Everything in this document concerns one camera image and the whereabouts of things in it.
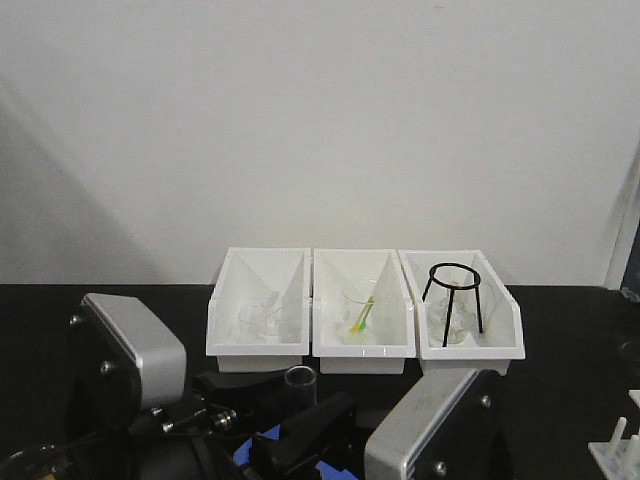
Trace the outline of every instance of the black cable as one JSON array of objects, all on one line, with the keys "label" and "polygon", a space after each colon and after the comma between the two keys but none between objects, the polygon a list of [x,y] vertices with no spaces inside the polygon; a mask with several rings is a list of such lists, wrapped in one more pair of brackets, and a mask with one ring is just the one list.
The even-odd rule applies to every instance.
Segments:
[{"label": "black cable", "polygon": [[[23,470],[29,467],[31,467],[31,469],[37,468],[42,464],[50,461],[55,456],[60,455],[61,453],[66,453],[72,448],[89,445],[100,440],[100,438],[101,436],[98,435],[98,432],[92,432],[65,445],[42,444],[23,448],[22,450],[9,455],[0,463],[0,475],[6,475],[11,467],[15,467],[16,464],[20,463],[21,461],[25,462],[24,466],[22,466]],[[34,458],[33,460],[28,461],[29,455],[42,455],[42,457]]]}]

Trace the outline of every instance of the metal bolt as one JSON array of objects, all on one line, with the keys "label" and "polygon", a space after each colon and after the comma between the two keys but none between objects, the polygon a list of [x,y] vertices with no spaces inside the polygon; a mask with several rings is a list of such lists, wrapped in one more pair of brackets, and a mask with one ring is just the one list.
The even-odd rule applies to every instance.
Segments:
[{"label": "metal bolt", "polygon": [[447,464],[443,461],[436,462],[433,465],[433,471],[436,472],[436,475],[439,477],[444,477],[447,475]]},{"label": "metal bolt", "polygon": [[226,432],[227,430],[230,430],[231,427],[233,427],[237,420],[238,414],[235,410],[225,410],[224,412],[221,412],[215,416],[213,424],[218,431]]},{"label": "metal bolt", "polygon": [[80,325],[82,323],[82,317],[80,315],[73,315],[71,320],[69,320],[69,326],[75,327],[76,325]]},{"label": "metal bolt", "polygon": [[109,375],[115,368],[115,363],[105,360],[100,364],[100,375]]}]

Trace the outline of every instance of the black mechanical part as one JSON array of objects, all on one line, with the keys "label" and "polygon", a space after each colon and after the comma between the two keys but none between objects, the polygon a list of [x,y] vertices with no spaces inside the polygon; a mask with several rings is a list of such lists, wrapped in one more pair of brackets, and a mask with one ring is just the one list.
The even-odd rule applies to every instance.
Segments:
[{"label": "black mechanical part", "polygon": [[341,463],[337,460],[349,451],[355,417],[356,401],[336,393],[283,422],[279,440],[254,435],[251,466],[268,479],[312,478],[320,459]]}]

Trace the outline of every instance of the white wall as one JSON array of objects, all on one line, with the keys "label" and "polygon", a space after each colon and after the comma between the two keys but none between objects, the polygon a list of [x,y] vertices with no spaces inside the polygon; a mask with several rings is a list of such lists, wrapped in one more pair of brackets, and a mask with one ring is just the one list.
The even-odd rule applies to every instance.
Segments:
[{"label": "white wall", "polygon": [[0,282],[208,282],[233,245],[602,285],[638,25],[636,0],[4,0]]}]

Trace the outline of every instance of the white peg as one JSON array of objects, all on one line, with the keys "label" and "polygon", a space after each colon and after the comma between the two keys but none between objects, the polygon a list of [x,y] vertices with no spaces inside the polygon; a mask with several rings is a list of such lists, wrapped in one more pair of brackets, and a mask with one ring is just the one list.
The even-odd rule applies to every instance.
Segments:
[{"label": "white peg", "polygon": [[625,417],[620,417],[618,419],[618,423],[616,423],[616,428],[613,431],[613,435],[611,435],[611,441],[609,442],[609,447],[607,448],[607,457],[611,458],[616,453],[616,449],[618,445],[620,445],[620,439],[622,438],[622,434],[624,433],[624,429],[627,426],[627,419]]},{"label": "white peg", "polygon": [[629,478],[635,478],[638,460],[640,460],[640,437],[631,435],[618,469],[618,476],[629,474]]}]

